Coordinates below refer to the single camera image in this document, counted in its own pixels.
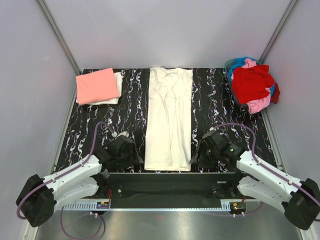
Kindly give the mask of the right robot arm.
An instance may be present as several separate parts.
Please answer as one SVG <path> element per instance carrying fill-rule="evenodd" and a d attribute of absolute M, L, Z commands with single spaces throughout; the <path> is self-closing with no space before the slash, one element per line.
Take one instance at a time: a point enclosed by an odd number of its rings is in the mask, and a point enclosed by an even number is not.
<path fill-rule="evenodd" d="M 274 207 L 301 230 L 308 230 L 320 214 L 320 188 L 307 178 L 301 180 L 272 166 L 240 142 L 231 142 L 216 130 L 199 141 L 190 163 L 211 169 L 222 162 L 235 174 L 227 185 L 228 195 L 254 198 Z"/>

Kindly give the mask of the cream white t shirt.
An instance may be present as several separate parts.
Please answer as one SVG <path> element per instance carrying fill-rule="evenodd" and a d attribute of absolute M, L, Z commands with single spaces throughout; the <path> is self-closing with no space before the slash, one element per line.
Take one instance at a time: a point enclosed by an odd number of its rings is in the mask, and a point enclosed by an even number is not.
<path fill-rule="evenodd" d="M 145 170 L 191 170 L 192 86 L 192 70 L 150 69 Z"/>

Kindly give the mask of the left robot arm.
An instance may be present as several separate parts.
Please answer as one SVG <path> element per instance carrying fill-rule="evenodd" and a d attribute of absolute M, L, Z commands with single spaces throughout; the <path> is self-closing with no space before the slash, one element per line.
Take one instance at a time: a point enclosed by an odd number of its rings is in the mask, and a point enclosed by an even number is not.
<path fill-rule="evenodd" d="M 69 167 L 39 177 L 28 178 L 16 199 L 17 213 L 32 227 L 39 227 L 62 207 L 82 198 L 103 198 L 110 191 L 107 179 L 110 171 L 139 165 L 143 159 L 135 143 L 120 135 L 111 143 L 97 147 L 84 160 Z"/>

